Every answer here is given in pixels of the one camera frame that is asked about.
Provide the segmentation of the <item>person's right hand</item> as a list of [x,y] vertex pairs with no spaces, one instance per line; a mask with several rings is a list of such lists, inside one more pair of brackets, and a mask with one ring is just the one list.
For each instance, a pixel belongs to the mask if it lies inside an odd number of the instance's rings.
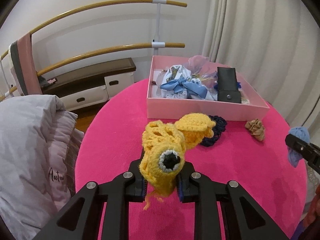
[[319,239],[319,186],[315,194],[308,213],[303,219],[304,231],[299,239]]

